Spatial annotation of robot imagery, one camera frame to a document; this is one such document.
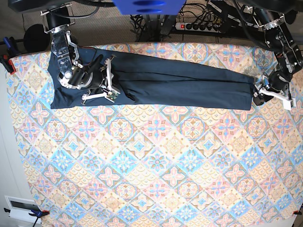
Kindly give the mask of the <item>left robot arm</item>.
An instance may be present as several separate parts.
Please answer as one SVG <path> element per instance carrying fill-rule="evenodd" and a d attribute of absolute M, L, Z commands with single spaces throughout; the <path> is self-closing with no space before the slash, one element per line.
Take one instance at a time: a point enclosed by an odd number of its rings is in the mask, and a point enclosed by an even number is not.
<path fill-rule="evenodd" d="M 303 68 L 303 57 L 295 43 L 284 15 L 266 9 L 255 8 L 255 22 L 265 33 L 266 45 L 274 50 L 277 68 L 269 75 L 263 73 L 260 81 L 254 84 L 253 102 L 262 105 L 272 98 L 282 101 L 283 108 L 296 107 L 296 100 L 291 95 L 290 82 L 293 75 Z"/>

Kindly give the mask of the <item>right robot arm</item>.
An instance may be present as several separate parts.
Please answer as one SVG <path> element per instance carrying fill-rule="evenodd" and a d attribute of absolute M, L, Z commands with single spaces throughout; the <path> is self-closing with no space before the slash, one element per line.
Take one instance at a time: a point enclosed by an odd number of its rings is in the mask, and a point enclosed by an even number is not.
<path fill-rule="evenodd" d="M 46 33 L 52 34 L 51 51 L 57 57 L 60 73 L 57 80 L 62 87 L 68 89 L 86 89 L 82 95 L 84 105 L 90 99 L 105 98 L 114 103 L 120 95 L 120 90 L 113 85 L 114 74 L 111 72 L 112 60 L 115 55 L 104 59 L 103 55 L 93 56 L 89 63 L 83 63 L 77 44 L 71 38 L 69 27 L 74 24 L 70 3 L 64 3 L 56 8 L 41 11 L 41 16 L 47 20 Z"/>

